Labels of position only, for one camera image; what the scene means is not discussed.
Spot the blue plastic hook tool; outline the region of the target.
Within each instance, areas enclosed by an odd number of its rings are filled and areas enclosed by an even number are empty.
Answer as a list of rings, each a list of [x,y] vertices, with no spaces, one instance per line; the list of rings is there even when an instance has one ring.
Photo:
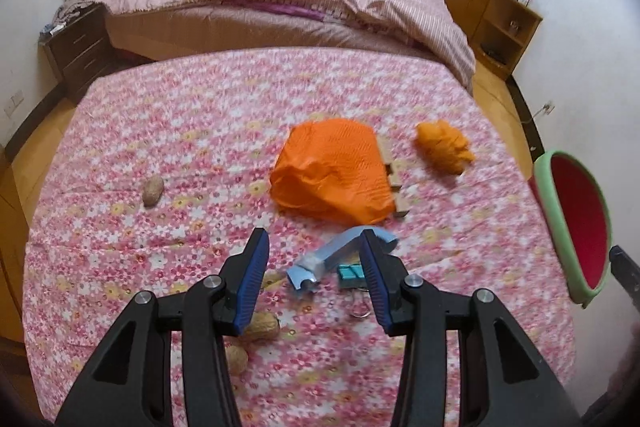
[[[398,244],[398,237],[394,233],[372,225],[360,225],[337,234],[329,243],[304,254],[286,270],[294,294],[303,296],[313,293],[326,273],[336,269],[350,255],[358,253],[360,235],[367,230],[382,243],[386,253],[393,251]]]

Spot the brown mattress base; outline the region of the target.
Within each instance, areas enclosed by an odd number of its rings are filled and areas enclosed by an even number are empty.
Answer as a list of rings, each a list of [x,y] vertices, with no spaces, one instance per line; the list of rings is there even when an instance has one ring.
[[[433,60],[427,48],[342,24],[256,11],[239,6],[205,5],[171,11],[105,15],[116,49],[153,61],[209,52],[328,46]]]

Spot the walnut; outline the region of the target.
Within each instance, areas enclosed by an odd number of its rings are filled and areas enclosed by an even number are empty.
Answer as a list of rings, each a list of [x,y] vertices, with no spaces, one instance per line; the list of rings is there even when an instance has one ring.
[[[145,208],[155,207],[164,193],[164,180],[158,174],[150,176],[142,185],[142,202]]]
[[[240,345],[228,345],[224,348],[229,373],[232,376],[241,375],[248,365],[248,353]]]
[[[255,312],[250,324],[246,326],[241,336],[244,343],[273,340],[280,333],[280,323],[276,314],[271,312]]]

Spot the teal binder clip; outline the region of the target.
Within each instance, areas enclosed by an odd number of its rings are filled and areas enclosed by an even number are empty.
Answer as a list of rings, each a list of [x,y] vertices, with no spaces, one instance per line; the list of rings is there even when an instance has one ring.
[[[370,317],[369,288],[360,263],[341,263],[336,274],[338,289],[347,295],[349,315],[358,320]]]

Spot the clothes pile on nightstand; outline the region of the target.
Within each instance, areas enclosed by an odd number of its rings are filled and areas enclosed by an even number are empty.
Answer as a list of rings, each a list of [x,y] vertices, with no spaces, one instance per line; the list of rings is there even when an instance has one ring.
[[[65,0],[55,11],[54,17],[40,31],[40,37],[52,36],[68,23],[76,20],[94,5],[93,0]]]

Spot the small orange crumpled net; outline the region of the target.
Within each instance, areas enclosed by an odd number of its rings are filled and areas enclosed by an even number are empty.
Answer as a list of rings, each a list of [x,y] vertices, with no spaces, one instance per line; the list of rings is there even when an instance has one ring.
[[[460,176],[475,161],[468,138],[444,120],[417,124],[414,142],[427,164],[443,176]]]

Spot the red bin with green rim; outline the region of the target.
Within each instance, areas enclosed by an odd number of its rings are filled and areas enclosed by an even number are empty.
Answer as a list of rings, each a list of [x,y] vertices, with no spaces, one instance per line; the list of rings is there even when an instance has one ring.
[[[610,269],[612,225],[601,187],[577,158],[562,150],[539,156],[528,184],[546,220],[570,299],[588,307]]]

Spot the wooden comb piece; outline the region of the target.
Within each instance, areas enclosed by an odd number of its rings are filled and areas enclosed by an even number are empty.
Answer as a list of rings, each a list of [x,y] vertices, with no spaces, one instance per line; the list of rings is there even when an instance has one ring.
[[[387,182],[390,186],[390,191],[392,191],[395,206],[394,216],[398,219],[404,219],[410,211],[410,206],[408,200],[400,193],[402,181],[395,158],[390,149],[390,144],[388,144],[382,135],[376,136],[376,143],[378,143],[378,153],[380,153],[382,163],[386,170]]]

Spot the orange foam fruit net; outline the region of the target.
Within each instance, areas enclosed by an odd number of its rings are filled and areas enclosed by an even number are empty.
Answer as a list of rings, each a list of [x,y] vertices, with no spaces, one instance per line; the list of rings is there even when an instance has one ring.
[[[374,130],[344,118],[291,130],[270,173],[270,196],[284,210],[345,227],[376,225],[395,209]]]

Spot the dark wooden nightstand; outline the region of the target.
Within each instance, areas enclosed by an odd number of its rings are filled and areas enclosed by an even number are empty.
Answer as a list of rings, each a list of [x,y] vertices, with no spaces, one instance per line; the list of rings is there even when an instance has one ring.
[[[116,52],[105,27],[104,7],[100,4],[42,34],[39,44],[66,98],[74,104],[80,102],[94,80],[110,75],[117,66]]]

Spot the pink floral bed sheet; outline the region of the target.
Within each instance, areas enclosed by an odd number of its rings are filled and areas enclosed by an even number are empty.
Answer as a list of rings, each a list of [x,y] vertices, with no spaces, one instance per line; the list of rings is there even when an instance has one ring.
[[[440,63],[341,49],[224,52],[96,80],[56,151],[26,246],[23,324],[55,418],[137,291],[186,291],[256,228],[269,339],[233,381],[247,426],[385,426],[404,343],[358,319],[334,273],[286,277],[355,225],[397,237],[443,291],[495,291],[561,381],[570,298],[544,216],[497,131]]]

